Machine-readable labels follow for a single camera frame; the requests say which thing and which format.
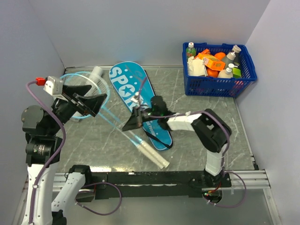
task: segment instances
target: bottle cap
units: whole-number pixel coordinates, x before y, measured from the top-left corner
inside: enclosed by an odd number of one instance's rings
[[[232,50],[236,53],[239,53],[240,51],[242,51],[241,48],[238,47],[237,45],[233,46]]]
[[[227,74],[230,74],[232,71],[233,71],[233,68],[234,68],[234,64],[233,63],[229,63],[228,64],[228,68],[226,69],[226,73]]]

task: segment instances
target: blue basket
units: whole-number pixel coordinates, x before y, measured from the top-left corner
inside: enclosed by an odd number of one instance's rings
[[[183,44],[182,62],[184,75],[184,89],[186,95],[198,96],[218,96],[236,98],[250,83],[257,80],[255,67],[247,48],[244,45],[238,45],[241,48],[241,76],[242,78],[214,78],[197,77],[188,75],[188,64],[186,48],[188,42]],[[209,49],[212,55],[218,52],[229,53],[233,45],[208,45],[207,43],[194,43],[197,54],[205,49]]]

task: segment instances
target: black strap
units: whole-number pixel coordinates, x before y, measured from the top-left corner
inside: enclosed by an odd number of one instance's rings
[[[145,133],[146,133],[146,135],[147,135],[148,137],[152,138],[153,140],[155,140],[155,141],[157,141],[157,142],[162,143],[162,144],[163,144],[166,148],[168,148],[168,149],[170,149],[170,148],[173,146],[173,141],[172,141],[171,145],[168,145],[168,144],[163,143],[161,140],[159,140],[159,139],[158,139],[157,137],[155,137],[153,134],[151,134],[151,133],[149,133],[149,132],[147,132],[147,131],[145,131]]]

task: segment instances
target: gray marble surface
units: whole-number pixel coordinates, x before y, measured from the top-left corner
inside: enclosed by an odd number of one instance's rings
[[[157,95],[162,95],[168,108],[173,112],[214,110],[232,129],[231,145],[225,156],[227,170],[253,170],[249,148],[243,132],[237,108],[232,98],[186,96],[184,94],[183,71],[180,67],[145,68]],[[66,73],[82,69],[69,68]],[[104,70],[103,78],[110,86],[111,94],[106,107],[123,124],[130,116],[108,78],[109,70]],[[84,83],[83,78],[72,78],[72,82]],[[117,123],[104,110],[103,115],[117,127]],[[92,171],[159,171],[159,168],[141,154],[136,147],[116,128],[103,118],[90,117],[80,122],[69,121],[65,125],[67,140],[61,157],[59,172],[66,172],[74,164],[90,165]],[[142,139],[150,140],[141,130],[134,133]],[[195,133],[190,131],[172,132],[173,147],[160,154],[170,162],[167,171],[203,170],[206,162],[206,149]]]

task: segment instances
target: metal frame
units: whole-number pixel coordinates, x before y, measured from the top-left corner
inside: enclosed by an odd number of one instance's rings
[[[237,173],[245,182],[247,189],[262,189],[264,191],[264,195],[266,198],[266,203],[268,205],[270,215],[275,225],[282,225],[280,220],[278,210],[276,207],[276,203],[274,197],[271,192],[270,183],[268,180],[268,176],[265,170],[242,170],[242,171],[234,171]],[[233,174],[230,174],[230,179],[232,183],[232,187],[224,187],[222,190],[241,190],[244,189],[242,182]],[[54,177],[53,184],[53,192],[58,193],[62,190],[63,186],[66,183],[66,178],[64,173],[56,173]],[[28,192],[28,181],[25,183],[25,187],[23,189],[23,193],[21,196],[21,200],[19,203],[19,207],[17,209],[15,219],[13,221],[13,225],[19,225],[22,221],[22,215],[25,212],[26,207],[26,195]]]

